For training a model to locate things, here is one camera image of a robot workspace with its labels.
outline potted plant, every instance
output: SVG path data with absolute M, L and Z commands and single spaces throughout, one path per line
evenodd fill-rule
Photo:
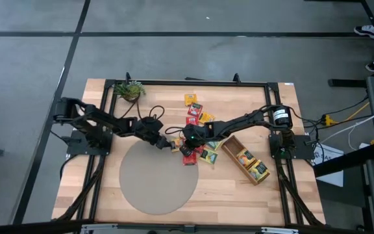
M 145 95 L 145 88 L 138 81 L 122 82 L 115 86 L 115 93 L 129 102 L 135 102 L 141 93 Z

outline cylindrical motor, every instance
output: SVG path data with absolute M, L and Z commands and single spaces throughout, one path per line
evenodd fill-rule
M 289 107 L 280 106 L 273 112 L 275 125 L 287 125 L 292 128 L 291 112 Z

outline white cable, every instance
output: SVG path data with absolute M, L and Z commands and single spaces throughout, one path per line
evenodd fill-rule
M 354 125 L 352 125 L 352 126 L 350 126 L 350 127 L 346 127 L 345 129 L 340 130 L 340 131 L 338 131 L 337 133 L 335 133 L 335 134 L 333 134 L 333 135 L 327 137 L 325 140 L 321 141 L 320 143 L 322 144 L 322 143 L 324 143 L 326 140 L 328 140 L 328 139 L 334 137 L 335 135 L 340 134 L 340 133 L 343 133 L 344 131 L 347 131 L 347 130 L 349 130 L 349 129 L 352 129 L 352 128 L 356 127 L 356 126 L 359 126 L 360 124 L 364 124 L 364 123 L 366 123 L 367 121 L 369 121 L 369 120 L 371 120 L 371 119 L 373 119 L 373 118 L 374 118 L 374 115 L 373 115 L 373 116 L 370 116 L 369 118 L 367 118 L 367 119 L 365 119 L 365 120 L 363 120 L 363 121 L 361 121 L 361 122 L 355 123 Z
M 350 133 L 349 133 L 349 146 L 350 146 L 350 148 L 351 148 L 352 150 L 356 150 L 356 149 L 354 149 L 354 148 L 351 146 L 351 144 L 350 144 L 350 134 L 353 132 L 353 130 L 355 130 L 355 128 L 356 128 L 356 126 L 354 126 L 354 127 L 351 129 Z

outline wooden tray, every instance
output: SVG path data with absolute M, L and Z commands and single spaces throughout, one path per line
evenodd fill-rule
M 222 145 L 221 148 L 226 154 L 233 160 L 233 162 L 238 166 L 238 168 L 245 174 L 245 176 L 251 181 L 253 185 L 257 185 L 261 183 L 267 176 L 269 175 L 269 172 L 266 176 L 263 178 L 260 178 L 259 180 L 256 180 L 251 173 L 247 170 L 247 168 L 240 163 L 240 161 L 236 158 L 237 154 L 240 153 L 243 149 L 246 149 L 246 147 L 240 143 L 240 141 L 235 137 L 232 136 L 229 139 L 227 139 Z

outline plant pot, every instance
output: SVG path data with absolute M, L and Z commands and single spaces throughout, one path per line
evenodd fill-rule
M 141 95 L 141 93 L 139 93 L 137 96 L 122 96 L 122 98 L 125 100 L 125 101 L 128 101 L 130 103 L 134 103 L 138 100 L 138 97 Z

